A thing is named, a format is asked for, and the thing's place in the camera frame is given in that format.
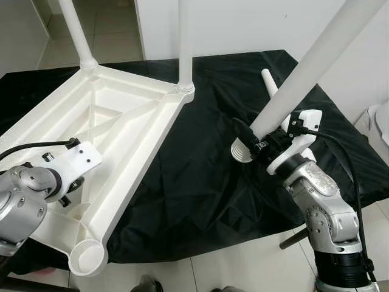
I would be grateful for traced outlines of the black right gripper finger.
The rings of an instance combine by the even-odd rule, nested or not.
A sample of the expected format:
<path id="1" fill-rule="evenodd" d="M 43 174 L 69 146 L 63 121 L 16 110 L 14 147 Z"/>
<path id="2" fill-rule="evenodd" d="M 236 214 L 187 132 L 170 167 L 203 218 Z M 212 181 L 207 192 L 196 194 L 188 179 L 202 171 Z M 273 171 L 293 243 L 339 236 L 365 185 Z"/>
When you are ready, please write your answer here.
<path id="1" fill-rule="evenodd" d="M 233 126 L 236 131 L 236 138 L 246 147 L 249 151 L 257 151 L 260 139 L 255 136 L 255 133 L 251 130 L 250 126 L 243 122 L 241 119 L 233 119 Z"/>

